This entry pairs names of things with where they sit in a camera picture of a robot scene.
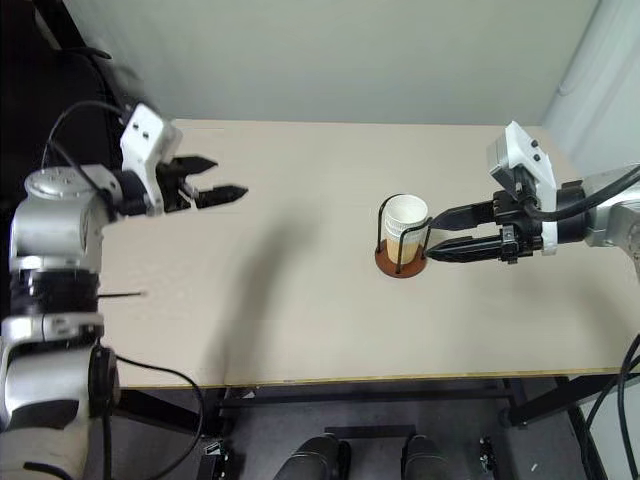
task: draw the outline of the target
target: paper cup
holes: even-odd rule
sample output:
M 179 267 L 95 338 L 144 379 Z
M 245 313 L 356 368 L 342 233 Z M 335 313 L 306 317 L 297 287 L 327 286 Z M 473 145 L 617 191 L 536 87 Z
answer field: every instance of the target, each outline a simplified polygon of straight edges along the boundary
M 415 195 L 398 195 L 387 203 L 384 211 L 384 230 L 387 239 L 387 255 L 396 263 L 400 249 L 400 235 L 408 228 L 417 227 L 427 219 L 427 204 Z M 402 265 L 416 256 L 418 247 L 424 243 L 426 228 L 409 232 L 402 245 Z

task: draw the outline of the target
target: wooden table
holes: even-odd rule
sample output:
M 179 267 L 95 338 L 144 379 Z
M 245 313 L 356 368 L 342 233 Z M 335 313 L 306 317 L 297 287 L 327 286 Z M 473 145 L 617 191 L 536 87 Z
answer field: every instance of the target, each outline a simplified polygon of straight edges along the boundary
M 609 372 L 640 330 L 631 262 L 614 248 L 473 264 L 410 279 L 376 267 L 378 206 L 490 199 L 499 126 L 179 120 L 179 153 L 219 161 L 201 187 L 249 187 L 209 210 L 105 230 L 105 344 L 202 385 Z M 575 173 L 538 128 L 558 183 Z M 490 226 L 474 235 L 497 231 Z M 434 232 L 431 242 L 446 238 Z M 125 386 L 180 380 L 122 365 Z

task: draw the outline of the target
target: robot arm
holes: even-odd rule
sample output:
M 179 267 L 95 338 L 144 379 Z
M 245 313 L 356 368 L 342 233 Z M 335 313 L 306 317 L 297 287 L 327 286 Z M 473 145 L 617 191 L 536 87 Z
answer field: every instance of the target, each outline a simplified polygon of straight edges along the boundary
M 10 240 L 11 315 L 2 324 L 0 477 L 82 476 L 93 419 L 119 395 L 115 354 L 104 332 L 97 290 L 102 228 L 123 216 L 156 216 L 233 202 L 246 188 L 206 192 L 186 177 L 216 166 L 174 158 L 181 133 L 138 105 L 121 138 L 122 171 L 101 165 L 32 173 Z
M 640 278 L 638 165 L 565 183 L 556 189 L 549 157 L 515 122 L 488 148 L 488 158 L 490 173 L 504 190 L 494 193 L 488 202 L 446 210 L 433 220 L 431 228 L 459 231 L 493 222 L 501 226 L 499 234 L 445 240 L 427 251 L 429 257 L 446 262 L 497 258 L 513 264 L 536 250 L 553 255 L 558 244 L 584 240 L 593 247 L 620 247 L 634 262 Z M 630 178 L 626 188 L 568 218 L 540 221 L 530 215 L 533 204 L 539 205 L 542 212 L 575 206 L 621 177 Z

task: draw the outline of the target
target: gray floor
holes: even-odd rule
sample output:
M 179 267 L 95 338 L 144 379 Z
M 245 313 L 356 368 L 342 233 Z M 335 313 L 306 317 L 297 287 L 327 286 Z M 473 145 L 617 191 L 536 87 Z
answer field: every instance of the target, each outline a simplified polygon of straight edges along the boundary
M 345 389 L 414 388 L 411 384 L 327 387 Z M 550 387 L 549 380 L 528 380 L 527 393 Z M 154 395 L 193 408 L 188 391 L 155 391 Z M 234 452 L 243 459 L 241 480 L 270 479 L 301 443 L 325 427 L 415 425 L 431 437 L 450 460 L 454 479 L 481 479 L 480 437 L 493 439 L 502 478 L 521 480 L 585 479 L 578 445 L 565 414 L 530 424 L 525 429 L 503 429 L 497 414 L 502 400 L 456 400 L 380 403 L 288 404 L 244 409 L 230 436 Z M 114 478 L 133 480 L 157 471 L 171 461 L 189 437 L 128 420 L 113 419 Z M 400 478 L 404 439 L 350 440 L 353 480 Z M 101 478 L 101 430 L 92 432 L 85 480 Z M 201 451 L 166 478 L 195 479 Z

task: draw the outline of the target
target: table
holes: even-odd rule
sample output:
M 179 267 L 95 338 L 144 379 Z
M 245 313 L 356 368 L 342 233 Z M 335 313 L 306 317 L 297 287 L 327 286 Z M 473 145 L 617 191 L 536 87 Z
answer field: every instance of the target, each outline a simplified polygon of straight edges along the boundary
M 640 330 L 618 249 L 430 262 L 410 279 L 376 267 L 378 206 L 413 193 L 432 213 L 491 198 L 485 150 L 499 126 L 178 120 L 180 154 L 238 183 L 241 201 L 105 229 L 104 343 L 205 386 L 605 373 Z M 576 178 L 539 128 L 558 183 Z M 474 234 L 486 233 L 483 229 Z M 431 242 L 454 236 L 433 232 Z M 120 367 L 127 387 L 180 379 Z

